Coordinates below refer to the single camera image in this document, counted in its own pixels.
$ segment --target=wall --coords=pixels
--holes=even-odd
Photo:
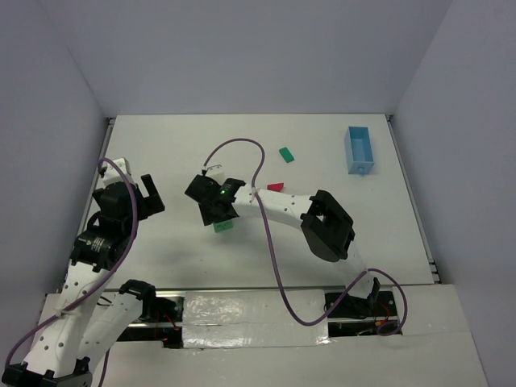
[[[117,114],[392,113],[451,0],[41,0]]]
[[[515,384],[516,2],[455,0],[394,115],[431,248],[489,383]]]
[[[0,2],[0,47],[3,364],[63,279],[106,124],[38,2]]]

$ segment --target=block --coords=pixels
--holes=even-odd
[[[284,186],[283,183],[274,183],[274,184],[267,185],[267,189],[269,191],[281,192],[281,190],[283,189],[283,186]]]
[[[280,155],[287,163],[291,163],[293,161],[292,153],[290,153],[287,147],[280,149]]]
[[[367,127],[349,127],[344,139],[347,172],[351,175],[367,175],[374,165],[371,140]]]
[[[215,232],[222,232],[225,230],[230,230],[231,228],[233,228],[232,219],[226,220],[224,222],[213,223],[213,229],[215,230]]]

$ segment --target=blue plastic container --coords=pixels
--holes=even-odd
[[[349,127],[346,138],[347,171],[351,175],[367,175],[374,165],[367,127]]]

